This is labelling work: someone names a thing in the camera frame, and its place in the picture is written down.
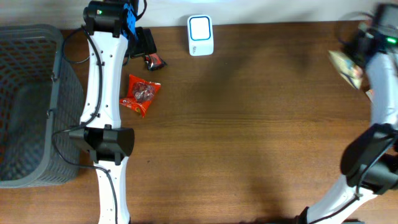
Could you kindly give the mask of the silver dark snack packet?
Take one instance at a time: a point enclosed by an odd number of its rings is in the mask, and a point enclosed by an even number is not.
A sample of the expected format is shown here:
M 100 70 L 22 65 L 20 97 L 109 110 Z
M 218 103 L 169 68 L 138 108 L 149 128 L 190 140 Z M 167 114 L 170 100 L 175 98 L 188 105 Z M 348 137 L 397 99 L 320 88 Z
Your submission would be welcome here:
M 157 54 L 149 54 L 144 56 L 144 61 L 149 71 L 155 71 L 164 68 L 167 63 L 161 59 Z

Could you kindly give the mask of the yellow snack bag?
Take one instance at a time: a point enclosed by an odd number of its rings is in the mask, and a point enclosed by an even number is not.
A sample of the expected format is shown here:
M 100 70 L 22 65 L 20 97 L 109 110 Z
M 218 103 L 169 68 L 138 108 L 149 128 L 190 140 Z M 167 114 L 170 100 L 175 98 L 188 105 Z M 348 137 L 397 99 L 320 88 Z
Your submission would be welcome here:
M 329 51 L 330 61 L 337 72 L 356 90 L 361 88 L 363 69 L 356 65 L 346 54 L 340 51 Z

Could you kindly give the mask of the orange tissue pack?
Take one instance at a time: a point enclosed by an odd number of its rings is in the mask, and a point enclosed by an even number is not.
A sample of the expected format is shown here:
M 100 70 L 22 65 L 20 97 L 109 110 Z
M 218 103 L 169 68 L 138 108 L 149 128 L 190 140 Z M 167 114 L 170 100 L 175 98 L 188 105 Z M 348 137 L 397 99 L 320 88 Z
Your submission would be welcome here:
M 368 90 L 365 94 L 369 98 L 370 102 L 373 102 L 373 98 L 374 98 L 373 90 Z

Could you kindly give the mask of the red snack bag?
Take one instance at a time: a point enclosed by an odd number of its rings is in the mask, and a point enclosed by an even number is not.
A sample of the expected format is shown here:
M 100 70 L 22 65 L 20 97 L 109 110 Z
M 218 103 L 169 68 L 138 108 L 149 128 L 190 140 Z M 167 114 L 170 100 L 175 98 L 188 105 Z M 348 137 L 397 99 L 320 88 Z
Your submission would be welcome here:
M 119 104 L 134 110 L 144 118 L 160 88 L 160 83 L 129 75 L 127 96 L 121 98 Z

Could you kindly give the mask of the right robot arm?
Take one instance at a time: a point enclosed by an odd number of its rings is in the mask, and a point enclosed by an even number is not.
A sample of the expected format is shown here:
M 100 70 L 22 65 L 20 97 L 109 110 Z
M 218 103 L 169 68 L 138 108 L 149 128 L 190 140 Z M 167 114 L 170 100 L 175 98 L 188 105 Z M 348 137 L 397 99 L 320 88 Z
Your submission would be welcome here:
M 355 88 L 368 78 L 370 126 L 345 149 L 337 182 L 294 223 L 347 223 L 364 203 L 397 190 L 397 156 L 387 153 L 397 148 L 397 5 L 379 3 L 370 19 L 340 52 L 330 52 L 335 68 Z

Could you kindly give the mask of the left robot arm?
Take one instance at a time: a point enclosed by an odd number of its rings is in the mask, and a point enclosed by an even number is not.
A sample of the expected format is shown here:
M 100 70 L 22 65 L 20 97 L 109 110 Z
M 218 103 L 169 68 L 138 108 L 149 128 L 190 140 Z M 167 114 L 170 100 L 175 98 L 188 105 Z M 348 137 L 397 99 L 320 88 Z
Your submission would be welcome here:
M 126 199 L 127 162 L 134 130 L 121 126 L 119 94 L 123 65 L 156 52 L 149 29 L 137 27 L 139 1 L 90 1 L 81 27 L 89 45 L 89 72 L 80 123 L 70 139 L 90 155 L 99 187 L 100 223 L 130 223 Z

